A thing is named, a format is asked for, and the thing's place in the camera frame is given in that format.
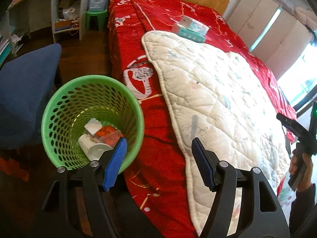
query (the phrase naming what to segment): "red cloth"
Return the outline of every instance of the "red cloth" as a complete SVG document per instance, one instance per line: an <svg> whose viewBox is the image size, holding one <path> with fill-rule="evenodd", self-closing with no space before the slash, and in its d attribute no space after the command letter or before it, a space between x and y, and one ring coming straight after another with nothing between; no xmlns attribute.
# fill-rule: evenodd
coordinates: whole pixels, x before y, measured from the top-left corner
<svg viewBox="0 0 317 238"><path fill-rule="evenodd" d="M136 78L133 70L144 67L153 71L153 76L148 79L151 94L141 103L145 118L144 141L137 158L125 171L128 189L162 235L167 238L197 237L187 202L185 161L177 145L165 100L162 96L155 96L162 92L157 73L144 57L143 34L153 29L171 31L174 22L179 22L183 15L204 23L210 28L206 43L224 52L242 55L277 112L295 119L295 111L282 97L272 72L249 53L241 38L213 9L179 0L112 0L109 11L112 76L124 82L126 74L139 92L146 93L145 82Z"/></svg>
<svg viewBox="0 0 317 238"><path fill-rule="evenodd" d="M6 161L0 157L0 171L5 172L7 175L20 178L23 181L29 181L29 172L22 169L20 163L12 158L9 158L9 160Z"/></svg>

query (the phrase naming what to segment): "trash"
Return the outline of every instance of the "trash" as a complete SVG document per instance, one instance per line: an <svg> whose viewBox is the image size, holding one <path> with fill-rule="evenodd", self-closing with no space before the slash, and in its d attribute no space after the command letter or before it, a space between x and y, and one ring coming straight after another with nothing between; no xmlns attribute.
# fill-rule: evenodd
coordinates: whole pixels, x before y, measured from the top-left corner
<svg viewBox="0 0 317 238"><path fill-rule="evenodd" d="M120 137L124 137L124 135L121 133L120 130L115 130L114 132L111 132L105 136L100 137L99 142L114 147L120 139Z"/></svg>
<svg viewBox="0 0 317 238"><path fill-rule="evenodd" d="M116 130L115 127L111 126L111 125L106 125L104 127L102 127L99 131L96 132L96 135L98 135L99 137L105 136L111 132L114 132Z"/></svg>
<svg viewBox="0 0 317 238"><path fill-rule="evenodd" d="M63 9L65 20L76 20L80 15L80 1L76 1L67 9Z"/></svg>
<svg viewBox="0 0 317 238"><path fill-rule="evenodd" d="M102 154L105 151L112 150L112 147L110 147L107 144L104 143L95 143L89 150L87 157L90 161L93 160L99 160Z"/></svg>
<svg viewBox="0 0 317 238"><path fill-rule="evenodd" d="M81 135L78 139L78 144L80 145L81 149L88 157L88 150L97 143L93 141L93 139L88 134Z"/></svg>
<svg viewBox="0 0 317 238"><path fill-rule="evenodd" d="M102 124L96 118L90 119L90 121L85 125L85 129L91 137L94 137L96 132L99 131L101 128Z"/></svg>
<svg viewBox="0 0 317 238"><path fill-rule="evenodd" d="M102 153L115 147L120 137L124 137L120 130L111 125L102 126L96 118L92 118L85 125L86 134L78 139L78 144L89 160L99 160Z"/></svg>

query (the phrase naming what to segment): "cabinet door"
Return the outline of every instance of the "cabinet door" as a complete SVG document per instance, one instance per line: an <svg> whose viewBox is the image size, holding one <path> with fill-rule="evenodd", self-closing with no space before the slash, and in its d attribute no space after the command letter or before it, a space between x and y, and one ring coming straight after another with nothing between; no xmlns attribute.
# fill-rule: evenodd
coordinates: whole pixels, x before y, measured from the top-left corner
<svg viewBox="0 0 317 238"><path fill-rule="evenodd" d="M295 17L282 10L266 35L253 50L254 55L264 63L267 63L292 30L296 21Z"/></svg>
<svg viewBox="0 0 317 238"><path fill-rule="evenodd" d="M266 62L277 80L296 62L312 38L306 27L296 20L294 27Z"/></svg>
<svg viewBox="0 0 317 238"><path fill-rule="evenodd" d="M280 5L274 0L260 0L251 17L238 33L247 47L261 35Z"/></svg>
<svg viewBox="0 0 317 238"><path fill-rule="evenodd" d="M82 40L86 32L87 6L88 6L88 0L80 0L79 40Z"/></svg>
<svg viewBox="0 0 317 238"><path fill-rule="evenodd" d="M274 0L241 0L228 25L250 48L279 7Z"/></svg>
<svg viewBox="0 0 317 238"><path fill-rule="evenodd" d="M251 17L256 6L260 0L241 0L237 8L228 19L227 23L229 27L235 33L239 34L242 27L245 25L247 20Z"/></svg>

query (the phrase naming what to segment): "clear plastic bag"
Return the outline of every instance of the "clear plastic bag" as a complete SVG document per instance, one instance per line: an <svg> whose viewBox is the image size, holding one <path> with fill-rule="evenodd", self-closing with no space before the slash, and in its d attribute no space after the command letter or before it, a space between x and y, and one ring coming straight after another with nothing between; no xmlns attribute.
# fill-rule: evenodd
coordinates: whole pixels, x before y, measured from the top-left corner
<svg viewBox="0 0 317 238"><path fill-rule="evenodd" d="M76 20L80 15L80 1L73 3L68 9L63 9L63 16L65 20Z"/></svg>
<svg viewBox="0 0 317 238"><path fill-rule="evenodd" d="M112 148L116 145L120 137L124 137L120 130L115 130L107 135L104 135L98 139L100 143L105 143Z"/></svg>

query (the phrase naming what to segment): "quilted blanket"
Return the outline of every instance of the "quilted blanket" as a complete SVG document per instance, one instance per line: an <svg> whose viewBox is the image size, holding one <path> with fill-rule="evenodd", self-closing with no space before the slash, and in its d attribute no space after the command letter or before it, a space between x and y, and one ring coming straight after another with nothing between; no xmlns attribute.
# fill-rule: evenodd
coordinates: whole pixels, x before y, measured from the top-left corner
<svg viewBox="0 0 317 238"><path fill-rule="evenodd" d="M204 186L192 156L194 137L235 168L260 167L276 192L289 166L284 133L246 60L165 31L147 32L142 44L158 73L185 157L188 202L197 233L205 225L215 193ZM228 234L236 231L241 194L237 189Z"/></svg>

